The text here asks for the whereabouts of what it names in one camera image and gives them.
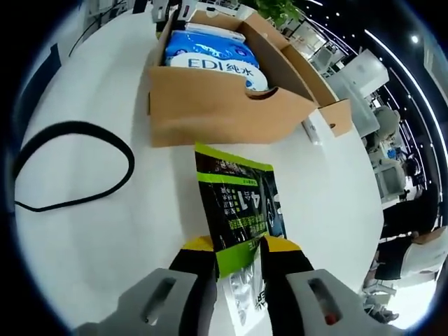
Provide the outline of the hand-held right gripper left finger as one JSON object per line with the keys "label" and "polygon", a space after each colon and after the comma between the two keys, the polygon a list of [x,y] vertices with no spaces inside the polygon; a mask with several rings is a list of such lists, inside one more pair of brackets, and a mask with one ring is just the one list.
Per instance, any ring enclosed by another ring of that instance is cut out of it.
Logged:
{"label": "hand-held right gripper left finger", "polygon": [[110,315],[75,335],[208,335],[217,298],[217,260],[209,236],[182,246],[168,268],[127,289]]}

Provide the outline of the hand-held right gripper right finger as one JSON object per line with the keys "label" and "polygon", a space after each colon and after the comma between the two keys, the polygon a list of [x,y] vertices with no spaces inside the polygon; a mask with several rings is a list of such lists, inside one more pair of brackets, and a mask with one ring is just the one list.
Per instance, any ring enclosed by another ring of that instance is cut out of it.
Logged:
{"label": "hand-held right gripper right finger", "polygon": [[397,335],[368,316],[361,298],[325,269],[314,269],[290,240],[260,240],[265,300],[273,335]]}

